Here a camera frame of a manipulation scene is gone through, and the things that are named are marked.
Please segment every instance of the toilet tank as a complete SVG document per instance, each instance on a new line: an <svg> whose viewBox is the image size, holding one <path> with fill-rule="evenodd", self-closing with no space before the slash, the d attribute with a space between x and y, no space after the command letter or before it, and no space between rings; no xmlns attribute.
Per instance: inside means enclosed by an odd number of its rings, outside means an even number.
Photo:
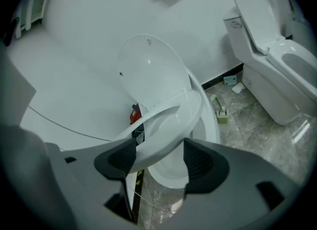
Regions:
<svg viewBox="0 0 317 230"><path fill-rule="evenodd" d="M243 63L253 61L252 53L256 52L252 40L242 21L241 16L237 12L237 8L230 10L223 17L224 24L227 28L230 43L236 58Z"/></svg>

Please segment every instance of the black baseboard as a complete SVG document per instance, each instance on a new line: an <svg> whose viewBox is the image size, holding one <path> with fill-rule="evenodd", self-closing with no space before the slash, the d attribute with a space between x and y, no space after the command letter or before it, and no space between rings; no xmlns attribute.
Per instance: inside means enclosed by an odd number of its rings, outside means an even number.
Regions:
<svg viewBox="0 0 317 230"><path fill-rule="evenodd" d="M243 63L238 65L237 67L234 67L233 69L225 72L223 75L220 75L219 77L214 78L211 81L208 81L207 83L203 84L202 87L203 87L204 90L206 90L206 89L208 89L208 88L210 88L210 87L222 82L223 81L223 77L235 75L238 72L240 72L241 70L243 70Z"/></svg>

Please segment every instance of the bathroom floor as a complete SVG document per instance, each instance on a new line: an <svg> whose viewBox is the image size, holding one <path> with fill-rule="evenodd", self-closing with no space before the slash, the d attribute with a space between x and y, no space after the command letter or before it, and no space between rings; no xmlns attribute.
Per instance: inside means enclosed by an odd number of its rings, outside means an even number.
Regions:
<svg viewBox="0 0 317 230"><path fill-rule="evenodd" d="M237 74L241 82L242 72ZM220 124L221 144L253 152L301 185L314 160L317 142L317 119L300 115L286 126L275 123L248 89L239 94L223 82L206 90L216 94L221 105L230 111L228 124ZM211 102L215 110L216 101ZM184 190L166 188L144 171L138 226L155 230L181 207Z"/></svg>

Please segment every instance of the toilet seat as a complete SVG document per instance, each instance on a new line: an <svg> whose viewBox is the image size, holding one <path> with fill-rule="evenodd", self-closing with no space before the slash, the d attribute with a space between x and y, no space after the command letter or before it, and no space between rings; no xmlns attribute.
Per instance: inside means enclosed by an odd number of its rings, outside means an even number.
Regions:
<svg viewBox="0 0 317 230"><path fill-rule="evenodd" d="M259 52L310 99L317 103L317 58L280 35L268 0L234 0Z"/></svg>
<svg viewBox="0 0 317 230"><path fill-rule="evenodd" d="M182 60L164 41L151 35L137 35L120 48L117 58L122 86L148 112L119 134L126 138L150 118L178 108L145 142L137 147L131 173L147 168L171 153L196 126L203 109L201 95L191 90Z"/></svg>

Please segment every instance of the black plastic part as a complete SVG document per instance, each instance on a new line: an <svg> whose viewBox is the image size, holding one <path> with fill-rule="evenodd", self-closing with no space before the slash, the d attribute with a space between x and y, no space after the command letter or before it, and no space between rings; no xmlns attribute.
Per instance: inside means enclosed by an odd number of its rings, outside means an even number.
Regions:
<svg viewBox="0 0 317 230"><path fill-rule="evenodd" d="M129 205L125 179L136 159L136 140L130 140L109 151L99 154L94 165L98 172L110 180L119 180L123 186L118 194L113 195L105 206L121 217L134 222Z"/></svg>
<svg viewBox="0 0 317 230"><path fill-rule="evenodd" d="M185 194L210 193L229 174L229 163L224 156L189 138L184 140L184 162L189 177Z"/></svg>
<svg viewBox="0 0 317 230"><path fill-rule="evenodd" d="M284 200L283 195L270 181L257 184L257 188L270 210L273 210Z"/></svg>
<svg viewBox="0 0 317 230"><path fill-rule="evenodd" d="M72 163L72 162L76 161L76 159L74 157L67 157L67 158L65 158L65 161L68 164L68 163Z"/></svg>
<svg viewBox="0 0 317 230"><path fill-rule="evenodd" d="M13 34L15 32L16 26L19 23L19 21L20 21L20 18L17 17L15 19L13 19L11 21L10 25L9 25L8 30L7 30L7 32L5 34L4 39L3 39L3 43L4 43L4 45L6 47L8 47L10 45L11 40L12 40L12 36L13 36Z"/></svg>

